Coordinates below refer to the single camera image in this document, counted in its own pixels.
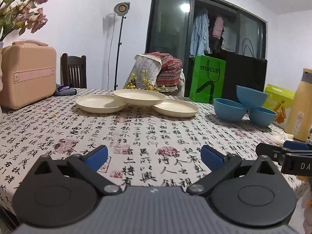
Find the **sliding glass door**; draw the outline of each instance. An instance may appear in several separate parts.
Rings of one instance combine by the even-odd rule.
[[[238,54],[253,58],[265,58],[266,25],[258,18],[240,13]]]
[[[188,42],[191,0],[155,0],[146,52],[169,53],[182,60]]]

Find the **yellow bottle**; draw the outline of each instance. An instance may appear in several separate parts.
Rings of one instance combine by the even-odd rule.
[[[294,96],[285,132],[305,142],[312,125],[312,69],[304,68],[301,82]]]

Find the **green shopping bag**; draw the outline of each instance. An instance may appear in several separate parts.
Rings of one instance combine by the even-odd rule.
[[[195,57],[190,99],[194,102],[213,103],[222,96],[226,61],[199,55]]]

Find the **chinese calligraphy tablecloth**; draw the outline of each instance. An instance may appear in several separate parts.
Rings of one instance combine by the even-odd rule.
[[[78,89],[77,96],[112,94],[112,91]],[[103,144],[108,161],[98,173],[121,187],[182,186],[184,189],[210,173],[200,160],[208,144],[223,154],[235,153],[256,159],[255,147],[271,143],[271,125],[261,129],[247,117],[238,123],[223,123],[213,106],[195,103],[193,118],[178,119],[156,113],[150,107],[128,106],[114,114],[91,114],[75,105],[77,96],[50,97],[4,114],[0,124],[0,204],[12,211],[17,187],[38,159],[82,155]],[[284,175],[297,197],[308,184]]]

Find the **bowl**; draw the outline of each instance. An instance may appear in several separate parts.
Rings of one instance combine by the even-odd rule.
[[[236,86],[236,95],[244,106],[247,108],[258,108],[266,101],[267,93],[254,90],[244,86]]]
[[[267,127],[273,123],[277,113],[269,109],[259,107],[257,109],[249,109],[248,115],[252,124],[259,127]]]
[[[224,121],[239,121],[247,111],[241,103],[224,98],[215,98],[213,107],[218,118]]]

